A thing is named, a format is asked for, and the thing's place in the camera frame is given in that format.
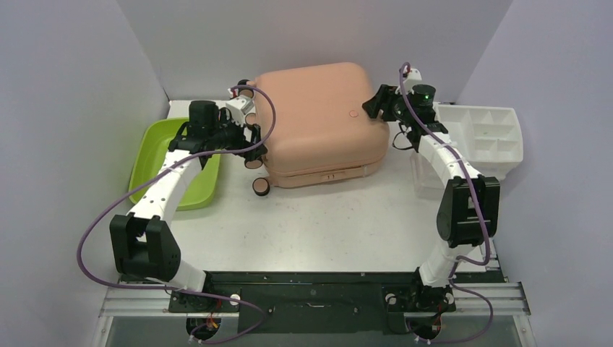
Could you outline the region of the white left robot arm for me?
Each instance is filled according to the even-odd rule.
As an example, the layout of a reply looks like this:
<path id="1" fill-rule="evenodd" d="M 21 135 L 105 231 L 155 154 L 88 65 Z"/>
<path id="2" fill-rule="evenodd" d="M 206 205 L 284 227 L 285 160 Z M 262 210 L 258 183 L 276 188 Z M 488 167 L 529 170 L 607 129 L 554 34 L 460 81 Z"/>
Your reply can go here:
<path id="1" fill-rule="evenodd" d="M 117 270 L 124 275 L 153 280 L 188 290 L 187 301 L 199 311 L 214 305 L 215 290 L 207 286 L 207 272 L 181 257 L 170 228 L 180 201 L 217 150 L 248 161 L 263 156 L 261 130 L 254 124 L 252 99 L 233 98 L 223 107 L 209 100 L 189 104 L 188 119 L 168 144 L 159 179 L 148 186 L 126 215 L 110 222 Z"/>

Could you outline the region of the pink hard-shell suitcase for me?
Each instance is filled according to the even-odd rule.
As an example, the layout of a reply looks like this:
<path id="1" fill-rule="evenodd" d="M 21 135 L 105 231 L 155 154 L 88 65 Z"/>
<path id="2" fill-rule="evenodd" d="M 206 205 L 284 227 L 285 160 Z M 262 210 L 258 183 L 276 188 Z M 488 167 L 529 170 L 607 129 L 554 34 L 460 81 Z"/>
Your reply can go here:
<path id="1" fill-rule="evenodd" d="M 382 165 L 390 130 L 362 108 L 375 92 L 360 65 L 266 72 L 247 84 L 257 88 L 247 121 L 260 127 L 267 150 L 245 163 L 268 173 L 253 181 L 255 194 L 369 176 Z"/>

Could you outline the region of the white plastic drawer organizer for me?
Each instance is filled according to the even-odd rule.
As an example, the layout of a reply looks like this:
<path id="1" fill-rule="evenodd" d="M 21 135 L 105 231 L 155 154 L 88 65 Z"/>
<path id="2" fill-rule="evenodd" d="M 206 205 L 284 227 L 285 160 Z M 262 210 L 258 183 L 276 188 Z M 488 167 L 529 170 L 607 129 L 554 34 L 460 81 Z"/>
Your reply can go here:
<path id="1" fill-rule="evenodd" d="M 437 120 L 448 130 L 438 137 L 461 157 L 470 174 L 502 181 L 523 161 L 523 136 L 513 108 L 457 106 L 435 103 Z M 458 159 L 429 135 L 421 137 L 411 155 L 417 197 L 441 200 L 447 180 L 464 177 Z"/>

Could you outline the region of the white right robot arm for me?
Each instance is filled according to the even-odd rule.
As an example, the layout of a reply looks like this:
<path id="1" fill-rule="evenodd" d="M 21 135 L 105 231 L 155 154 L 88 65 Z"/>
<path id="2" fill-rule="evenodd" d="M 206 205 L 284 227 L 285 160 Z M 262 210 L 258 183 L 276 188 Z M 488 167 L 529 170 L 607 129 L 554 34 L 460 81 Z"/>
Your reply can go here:
<path id="1" fill-rule="evenodd" d="M 490 238 L 497 231 L 500 183 L 473 168 L 437 120 L 431 85 L 380 85 L 362 105 L 371 119 L 397 121 L 416 154 L 434 169 L 445 189 L 436 217 L 439 240 L 428 259 L 416 269 L 407 292 L 420 310 L 449 304 L 450 284 L 461 263 L 486 266 Z"/>

